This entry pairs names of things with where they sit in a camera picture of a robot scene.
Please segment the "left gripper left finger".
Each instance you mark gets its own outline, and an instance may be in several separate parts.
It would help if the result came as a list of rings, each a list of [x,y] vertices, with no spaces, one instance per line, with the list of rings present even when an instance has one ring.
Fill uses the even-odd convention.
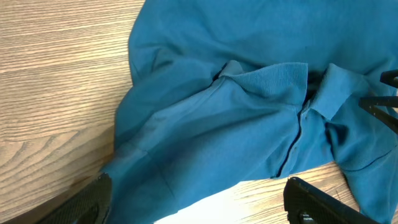
[[[110,203],[112,180],[100,173],[47,202],[39,224],[104,224]]]

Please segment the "blue polo shirt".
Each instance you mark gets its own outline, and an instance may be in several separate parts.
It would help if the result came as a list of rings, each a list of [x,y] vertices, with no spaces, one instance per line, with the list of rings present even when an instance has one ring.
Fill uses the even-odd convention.
[[[397,135],[359,107],[394,95],[396,1],[149,0],[129,39],[109,223],[154,223],[245,180],[335,161],[390,223]]]

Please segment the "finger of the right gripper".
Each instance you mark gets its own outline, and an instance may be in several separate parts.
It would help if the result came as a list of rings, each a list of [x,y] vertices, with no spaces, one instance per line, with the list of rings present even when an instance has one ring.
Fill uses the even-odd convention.
[[[380,82],[398,88],[398,70],[389,70],[381,73]]]
[[[396,96],[363,97],[359,100],[359,106],[397,134],[397,118],[379,108],[380,106],[396,108]]]

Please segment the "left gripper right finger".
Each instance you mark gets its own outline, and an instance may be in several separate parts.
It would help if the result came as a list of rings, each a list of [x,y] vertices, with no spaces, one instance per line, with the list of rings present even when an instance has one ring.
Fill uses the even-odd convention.
[[[290,224],[377,224],[298,177],[288,179],[283,197]]]

